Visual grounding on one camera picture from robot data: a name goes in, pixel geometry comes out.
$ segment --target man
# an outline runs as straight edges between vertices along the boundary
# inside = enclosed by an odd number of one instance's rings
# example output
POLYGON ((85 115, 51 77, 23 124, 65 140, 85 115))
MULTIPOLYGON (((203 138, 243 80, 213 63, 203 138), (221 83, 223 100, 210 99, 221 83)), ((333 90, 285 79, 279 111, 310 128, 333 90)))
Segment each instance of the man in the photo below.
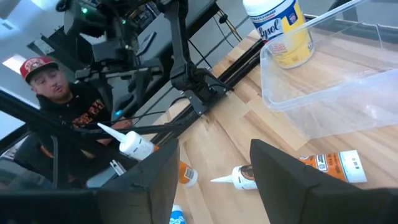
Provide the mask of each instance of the man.
MULTIPOLYGON (((111 120, 111 114, 105 107, 98 90, 87 83, 68 83, 57 63, 47 57, 34 57, 24 62, 20 68, 23 79, 37 95, 41 112, 49 117, 60 119, 75 127, 98 129, 98 122, 111 120)), ((112 125, 114 129, 123 129, 131 125, 129 121, 119 121, 112 125)), ((39 149, 44 167, 35 167, 34 171, 52 180, 53 142, 49 133, 36 133, 42 145, 39 149)), ((112 139, 100 139, 98 142, 108 145, 112 139)), ((68 150, 68 172, 70 180, 77 179, 80 184, 109 167, 109 161, 96 158, 95 155, 74 146, 64 147, 68 150)))

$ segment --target white tube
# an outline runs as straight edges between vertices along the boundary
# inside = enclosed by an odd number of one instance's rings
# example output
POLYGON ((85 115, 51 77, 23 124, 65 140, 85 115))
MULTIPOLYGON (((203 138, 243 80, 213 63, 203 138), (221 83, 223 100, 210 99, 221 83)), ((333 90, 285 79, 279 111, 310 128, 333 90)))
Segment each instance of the white tube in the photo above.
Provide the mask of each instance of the white tube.
POLYGON ((211 181, 216 183, 232 183, 238 190, 257 189, 251 165, 234 167, 231 175, 211 181))

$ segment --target clear plastic container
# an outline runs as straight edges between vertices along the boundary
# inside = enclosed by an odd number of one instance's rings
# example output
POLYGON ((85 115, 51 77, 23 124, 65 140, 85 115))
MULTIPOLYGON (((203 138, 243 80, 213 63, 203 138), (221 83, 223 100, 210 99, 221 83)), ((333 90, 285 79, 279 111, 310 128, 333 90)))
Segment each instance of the clear plastic container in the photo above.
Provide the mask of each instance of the clear plastic container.
POLYGON ((308 139, 398 124, 398 2, 384 2, 353 0, 268 42, 261 50, 264 103, 308 139), (289 46, 303 32, 314 53, 282 68, 273 46, 289 46))

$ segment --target hand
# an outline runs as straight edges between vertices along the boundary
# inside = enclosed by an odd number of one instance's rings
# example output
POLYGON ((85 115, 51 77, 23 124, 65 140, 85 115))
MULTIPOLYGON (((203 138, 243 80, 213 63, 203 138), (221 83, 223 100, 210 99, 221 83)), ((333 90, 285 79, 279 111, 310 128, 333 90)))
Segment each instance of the hand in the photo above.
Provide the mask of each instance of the hand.
POLYGON ((114 125, 112 125, 113 129, 126 129, 130 128, 132 125, 131 120, 124 120, 124 121, 118 121, 114 125))

